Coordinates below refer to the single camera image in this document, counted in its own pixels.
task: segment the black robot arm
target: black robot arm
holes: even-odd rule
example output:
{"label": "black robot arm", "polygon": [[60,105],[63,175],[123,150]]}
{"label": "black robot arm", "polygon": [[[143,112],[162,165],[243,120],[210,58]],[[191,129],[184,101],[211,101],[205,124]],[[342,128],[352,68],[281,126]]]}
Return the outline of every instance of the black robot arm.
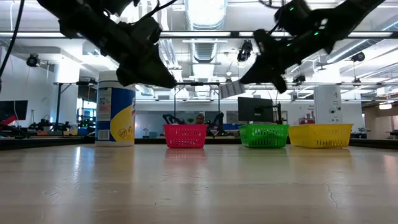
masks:
{"label": "black robot arm", "polygon": [[268,83],[280,93],[286,91],[285,70],[321,49],[330,54],[335,44],[347,36],[384,0],[346,0],[334,9],[311,11],[304,0],[292,0],[275,14],[276,27],[292,38],[276,40],[271,32],[256,30],[254,40],[260,54],[240,79],[243,84]]}
{"label": "black robot arm", "polygon": [[143,16],[133,24],[111,20],[120,16],[133,2],[140,0],[37,0],[41,6],[59,18],[60,32],[68,38],[78,34],[92,42],[104,56],[119,62],[116,72],[124,85],[142,83],[173,88],[175,79],[159,57],[156,43],[162,29],[152,15],[176,0]]}

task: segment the monitor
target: monitor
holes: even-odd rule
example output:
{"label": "monitor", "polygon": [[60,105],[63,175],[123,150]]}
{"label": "monitor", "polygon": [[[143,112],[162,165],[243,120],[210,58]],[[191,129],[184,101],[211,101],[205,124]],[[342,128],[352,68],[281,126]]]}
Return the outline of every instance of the monitor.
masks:
{"label": "monitor", "polygon": [[239,121],[275,122],[273,101],[260,98],[238,98]]}
{"label": "monitor", "polygon": [[0,101],[0,121],[8,119],[17,113],[18,120],[26,120],[27,100]]}

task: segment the basket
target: basket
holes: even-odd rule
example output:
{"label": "basket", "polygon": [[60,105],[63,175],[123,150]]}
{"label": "basket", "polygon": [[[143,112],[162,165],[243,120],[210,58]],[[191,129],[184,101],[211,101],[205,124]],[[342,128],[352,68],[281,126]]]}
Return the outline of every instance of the basket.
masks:
{"label": "basket", "polygon": [[239,127],[242,145],[250,148],[280,148],[286,146],[289,125],[247,124]]}
{"label": "basket", "polygon": [[289,128],[294,146],[310,148],[348,147],[353,124],[304,124]]}
{"label": "basket", "polygon": [[206,124],[165,124],[166,143],[169,148],[203,148]]}

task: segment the red basket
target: red basket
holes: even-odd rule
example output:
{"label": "red basket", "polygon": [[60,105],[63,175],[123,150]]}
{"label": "red basket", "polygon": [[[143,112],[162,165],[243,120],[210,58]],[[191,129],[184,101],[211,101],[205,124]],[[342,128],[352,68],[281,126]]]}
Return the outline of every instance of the red basket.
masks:
{"label": "red basket", "polygon": [[165,124],[169,148],[202,148],[205,145],[206,124]]}

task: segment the yellow basket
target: yellow basket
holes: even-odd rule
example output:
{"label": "yellow basket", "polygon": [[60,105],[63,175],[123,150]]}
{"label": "yellow basket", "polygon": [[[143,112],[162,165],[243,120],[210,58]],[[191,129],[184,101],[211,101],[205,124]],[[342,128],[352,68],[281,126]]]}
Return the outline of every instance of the yellow basket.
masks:
{"label": "yellow basket", "polygon": [[293,146],[310,148],[348,147],[353,124],[304,124],[289,127]]}

